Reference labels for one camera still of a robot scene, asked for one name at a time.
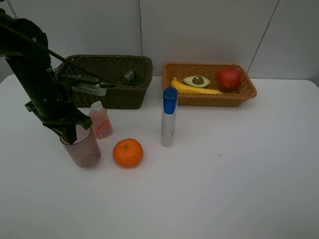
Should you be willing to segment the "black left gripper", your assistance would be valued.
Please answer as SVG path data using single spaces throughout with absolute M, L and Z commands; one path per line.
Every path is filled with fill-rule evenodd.
M 73 105 L 63 105 L 60 108 L 49 106 L 45 103 L 44 108 L 37 108 L 32 101 L 25 104 L 29 112 L 33 112 L 42 124 L 53 131 L 67 144 L 73 144 L 77 140 L 76 125 L 88 129 L 92 126 L 89 116 L 83 114 Z

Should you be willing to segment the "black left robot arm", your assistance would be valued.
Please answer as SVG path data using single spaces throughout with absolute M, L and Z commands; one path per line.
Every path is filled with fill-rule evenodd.
M 0 55 L 30 98 L 25 104 L 47 127 L 68 144 L 77 140 L 76 126 L 88 129 L 92 121 L 72 100 L 72 90 L 58 82 L 51 67 L 46 34 L 32 21 L 0 11 Z

